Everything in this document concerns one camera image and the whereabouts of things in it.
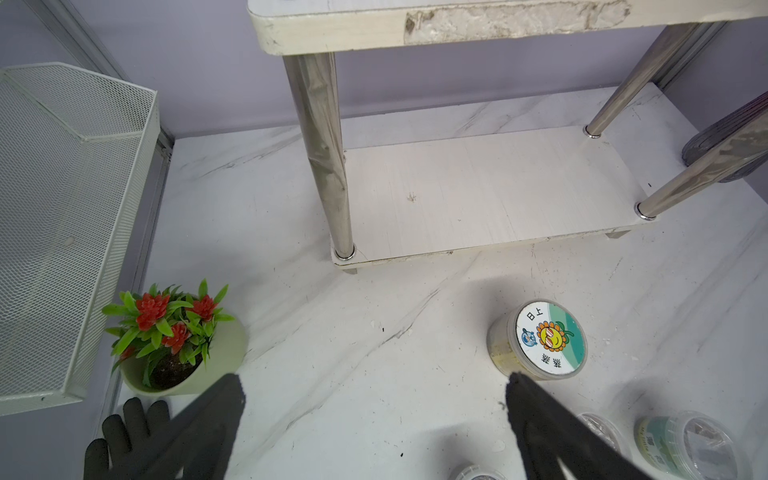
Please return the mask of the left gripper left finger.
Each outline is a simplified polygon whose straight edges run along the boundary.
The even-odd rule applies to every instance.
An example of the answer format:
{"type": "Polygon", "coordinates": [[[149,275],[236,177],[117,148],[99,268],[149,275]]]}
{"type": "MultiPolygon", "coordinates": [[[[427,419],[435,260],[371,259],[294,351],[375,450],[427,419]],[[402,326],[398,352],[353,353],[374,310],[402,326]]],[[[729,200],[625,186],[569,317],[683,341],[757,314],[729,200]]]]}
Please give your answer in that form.
{"type": "Polygon", "coordinates": [[[106,479],[222,479],[245,394],[226,374],[104,475],[106,479]]]}

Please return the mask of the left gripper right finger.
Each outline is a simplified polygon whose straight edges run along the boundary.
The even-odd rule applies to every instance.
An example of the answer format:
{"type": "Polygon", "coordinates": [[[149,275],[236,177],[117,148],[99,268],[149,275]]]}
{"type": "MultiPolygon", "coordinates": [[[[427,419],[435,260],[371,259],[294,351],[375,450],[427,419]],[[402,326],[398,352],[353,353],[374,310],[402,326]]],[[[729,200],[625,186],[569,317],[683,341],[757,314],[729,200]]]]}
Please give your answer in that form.
{"type": "Polygon", "coordinates": [[[576,479],[648,477],[528,376],[509,376],[505,400],[527,478],[563,479],[564,469],[576,479]]]}

